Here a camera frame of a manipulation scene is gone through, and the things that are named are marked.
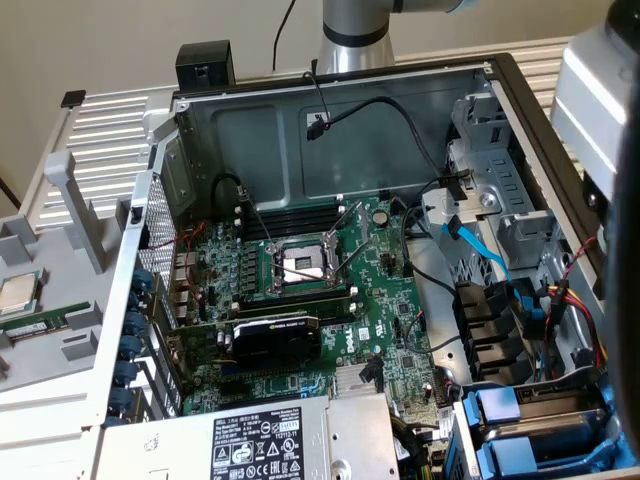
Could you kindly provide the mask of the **black box bracket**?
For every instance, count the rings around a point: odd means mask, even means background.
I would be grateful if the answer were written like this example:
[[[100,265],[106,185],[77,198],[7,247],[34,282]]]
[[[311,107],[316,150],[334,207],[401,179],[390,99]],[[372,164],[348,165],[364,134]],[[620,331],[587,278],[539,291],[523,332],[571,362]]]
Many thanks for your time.
[[[181,91],[208,90],[236,84],[231,43],[216,40],[183,44],[175,60]]]

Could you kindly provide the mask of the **hard disk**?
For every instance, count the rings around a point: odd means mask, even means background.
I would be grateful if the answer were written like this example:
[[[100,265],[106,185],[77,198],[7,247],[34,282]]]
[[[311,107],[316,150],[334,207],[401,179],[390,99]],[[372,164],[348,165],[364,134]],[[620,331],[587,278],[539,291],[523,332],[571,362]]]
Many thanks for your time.
[[[611,417],[594,386],[479,389],[469,392],[463,405],[474,446],[526,438],[542,459],[589,453],[605,439]]]

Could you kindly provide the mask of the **metal socket cover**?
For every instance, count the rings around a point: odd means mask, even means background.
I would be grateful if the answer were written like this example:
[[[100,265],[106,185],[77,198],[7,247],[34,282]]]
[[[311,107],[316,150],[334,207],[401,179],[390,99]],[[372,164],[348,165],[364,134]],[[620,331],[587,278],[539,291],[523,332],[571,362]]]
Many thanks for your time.
[[[321,235],[322,244],[328,246],[333,240],[337,238],[337,230],[338,228],[350,220],[354,215],[357,216],[357,219],[360,221],[360,233],[361,233],[361,245],[366,246],[369,243],[369,221],[365,211],[365,208],[361,201],[357,201],[356,203],[350,205],[346,208],[338,217],[336,222],[332,225],[332,227],[323,232]]]

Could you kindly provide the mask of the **empty blue disk carrier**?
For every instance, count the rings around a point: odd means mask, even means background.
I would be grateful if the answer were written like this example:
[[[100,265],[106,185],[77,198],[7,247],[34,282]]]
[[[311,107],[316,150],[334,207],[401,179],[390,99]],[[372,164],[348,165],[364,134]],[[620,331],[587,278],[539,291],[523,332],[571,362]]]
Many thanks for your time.
[[[495,424],[476,450],[485,480],[559,480],[615,468],[623,432],[587,413]]]

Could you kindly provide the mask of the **black RAM slot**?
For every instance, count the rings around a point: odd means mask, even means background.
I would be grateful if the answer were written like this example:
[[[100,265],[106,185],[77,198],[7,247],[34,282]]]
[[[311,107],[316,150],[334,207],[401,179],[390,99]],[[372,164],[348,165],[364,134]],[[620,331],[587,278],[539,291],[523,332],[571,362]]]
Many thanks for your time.
[[[328,231],[336,220],[264,223],[272,238],[281,238]],[[244,218],[242,222],[241,238],[244,241],[267,239],[258,220],[246,218]]]
[[[246,219],[258,220],[261,218],[265,223],[327,221],[338,218],[339,205],[336,202],[311,204],[256,213],[249,202],[244,201],[234,207],[234,213]]]

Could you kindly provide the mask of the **black graphics card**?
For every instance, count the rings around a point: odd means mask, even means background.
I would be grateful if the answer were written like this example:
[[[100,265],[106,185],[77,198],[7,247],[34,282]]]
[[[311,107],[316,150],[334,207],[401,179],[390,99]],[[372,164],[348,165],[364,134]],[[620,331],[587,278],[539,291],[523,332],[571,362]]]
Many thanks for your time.
[[[191,366],[228,364],[245,370],[302,367],[319,358],[321,322],[309,315],[257,318],[221,326],[183,327],[174,334]]]

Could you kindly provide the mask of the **green Dell motherboard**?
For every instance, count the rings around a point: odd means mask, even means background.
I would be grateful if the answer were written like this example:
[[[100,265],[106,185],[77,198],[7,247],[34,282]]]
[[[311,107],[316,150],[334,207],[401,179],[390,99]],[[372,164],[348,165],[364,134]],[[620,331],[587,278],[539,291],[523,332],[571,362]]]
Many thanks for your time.
[[[186,228],[175,257],[173,308],[177,329],[167,336],[185,389],[186,415],[334,395],[338,367],[384,361],[384,392],[394,438],[403,447],[403,479],[432,480],[427,441],[439,426],[436,370],[439,345],[429,340],[417,274],[406,264],[407,238],[416,232],[414,216],[397,198],[336,201],[339,215],[361,201],[369,221],[369,243],[361,245],[354,215],[337,230],[343,286],[323,290],[292,287],[285,295],[268,291],[268,240],[244,241],[243,217]],[[376,210],[389,215],[378,228]],[[178,351],[176,331],[221,326],[257,318],[309,315],[321,322],[318,359],[299,368],[245,370],[228,364],[191,366]]]

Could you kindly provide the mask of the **grey plastic parts rack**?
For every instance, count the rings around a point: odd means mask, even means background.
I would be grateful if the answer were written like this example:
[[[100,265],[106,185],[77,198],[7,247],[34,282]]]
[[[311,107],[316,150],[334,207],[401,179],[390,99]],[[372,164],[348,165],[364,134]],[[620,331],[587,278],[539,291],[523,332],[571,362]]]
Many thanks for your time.
[[[0,330],[0,395],[94,366],[129,203],[100,218],[82,196],[69,150],[48,155],[44,174],[58,188],[70,223],[36,230],[23,214],[0,219],[0,283],[38,272],[34,313],[88,302],[63,329],[13,339]]]

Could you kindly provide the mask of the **silver CPU chip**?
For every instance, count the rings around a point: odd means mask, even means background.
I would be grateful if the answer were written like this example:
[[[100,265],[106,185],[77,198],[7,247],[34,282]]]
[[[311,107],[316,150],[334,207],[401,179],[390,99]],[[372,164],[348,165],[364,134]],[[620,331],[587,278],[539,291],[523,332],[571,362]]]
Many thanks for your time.
[[[0,283],[0,319],[12,319],[35,312],[39,273],[5,278]]]

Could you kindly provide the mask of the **silver finned heat sink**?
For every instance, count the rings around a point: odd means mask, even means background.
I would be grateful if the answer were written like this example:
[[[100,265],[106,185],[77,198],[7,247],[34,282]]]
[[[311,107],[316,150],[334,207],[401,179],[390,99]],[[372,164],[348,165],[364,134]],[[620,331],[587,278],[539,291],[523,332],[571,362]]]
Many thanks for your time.
[[[366,364],[338,367],[335,372],[334,395],[337,399],[369,396],[377,393],[374,383],[363,383],[359,377]]]

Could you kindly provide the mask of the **metal optical drive cage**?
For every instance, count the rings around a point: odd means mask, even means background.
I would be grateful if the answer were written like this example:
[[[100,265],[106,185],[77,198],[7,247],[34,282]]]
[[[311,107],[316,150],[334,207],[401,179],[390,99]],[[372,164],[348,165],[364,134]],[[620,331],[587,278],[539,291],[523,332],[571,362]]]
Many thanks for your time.
[[[554,214],[533,177],[499,100],[490,93],[455,101],[451,122],[459,137],[448,155],[458,170],[472,171],[470,188],[485,209],[480,218],[511,271],[540,266],[557,232]]]

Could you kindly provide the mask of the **grey power supply unit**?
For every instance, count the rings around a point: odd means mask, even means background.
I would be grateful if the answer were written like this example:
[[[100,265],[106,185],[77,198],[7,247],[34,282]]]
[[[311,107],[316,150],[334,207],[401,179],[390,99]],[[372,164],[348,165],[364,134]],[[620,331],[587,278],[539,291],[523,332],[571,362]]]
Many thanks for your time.
[[[381,394],[290,400],[106,430],[94,480],[398,480]]]

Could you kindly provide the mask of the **thin metal locking lever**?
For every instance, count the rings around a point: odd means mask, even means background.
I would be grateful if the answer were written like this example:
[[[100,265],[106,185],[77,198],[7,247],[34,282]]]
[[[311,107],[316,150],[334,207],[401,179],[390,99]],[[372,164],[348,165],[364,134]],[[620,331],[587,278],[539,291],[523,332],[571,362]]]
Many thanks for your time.
[[[312,279],[312,280],[315,280],[315,281],[324,281],[325,280],[324,276],[318,276],[318,275],[311,274],[311,273],[308,273],[308,272],[305,272],[305,271],[299,271],[299,270],[295,270],[295,269],[290,269],[290,268],[284,267],[283,265],[274,264],[274,266],[276,268],[279,268],[280,270],[282,270],[284,272],[289,272],[289,273],[291,273],[293,275],[298,275],[298,276],[309,278],[309,279]]]
[[[269,230],[267,229],[267,227],[266,227],[266,225],[265,225],[265,223],[264,223],[264,221],[263,221],[263,219],[261,217],[259,209],[256,207],[256,205],[255,205],[254,201],[251,199],[251,197],[248,197],[247,201],[248,201],[249,205],[251,206],[251,208],[252,208],[252,210],[253,210],[253,212],[254,212],[254,214],[255,214],[255,216],[256,216],[256,218],[257,218],[257,220],[258,220],[258,222],[259,222],[259,224],[260,224],[260,226],[261,226],[261,228],[262,228],[262,230],[264,232],[264,234],[266,235],[266,238],[268,240],[267,250],[269,251],[270,254],[273,254],[274,251],[275,251],[275,248],[276,248],[276,244],[274,243],[274,241],[272,239],[272,236],[271,236]]]

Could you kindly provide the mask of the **green RAM stick white label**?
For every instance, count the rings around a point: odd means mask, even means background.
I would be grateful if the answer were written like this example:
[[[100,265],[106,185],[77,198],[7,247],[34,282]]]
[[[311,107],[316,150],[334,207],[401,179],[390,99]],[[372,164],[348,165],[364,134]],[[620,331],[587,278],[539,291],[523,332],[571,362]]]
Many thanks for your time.
[[[88,302],[77,303],[66,307],[37,312],[20,318],[0,322],[0,330],[10,338],[17,339],[31,335],[47,333],[66,328],[66,315],[88,308]]]

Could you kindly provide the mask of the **metal disk bay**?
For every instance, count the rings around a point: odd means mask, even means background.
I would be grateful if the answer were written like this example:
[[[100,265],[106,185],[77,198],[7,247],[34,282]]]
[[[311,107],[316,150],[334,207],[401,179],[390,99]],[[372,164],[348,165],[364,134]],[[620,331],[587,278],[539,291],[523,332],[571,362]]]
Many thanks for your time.
[[[500,385],[493,382],[478,382],[465,385],[461,389],[459,399],[454,403],[454,423],[449,435],[448,448],[444,463],[444,480],[485,480],[481,476],[476,450],[473,445],[467,424],[464,397],[471,391],[495,387],[519,387],[529,385],[551,385],[558,387],[594,386],[602,394],[606,405],[610,409],[611,417],[607,422],[613,422],[623,432],[623,445],[616,458],[615,468],[602,473],[574,476],[559,480],[640,480],[640,453],[632,450],[628,436],[624,433],[619,419],[614,393],[603,370],[594,367],[582,367],[554,380],[537,383],[527,383],[515,386]]]

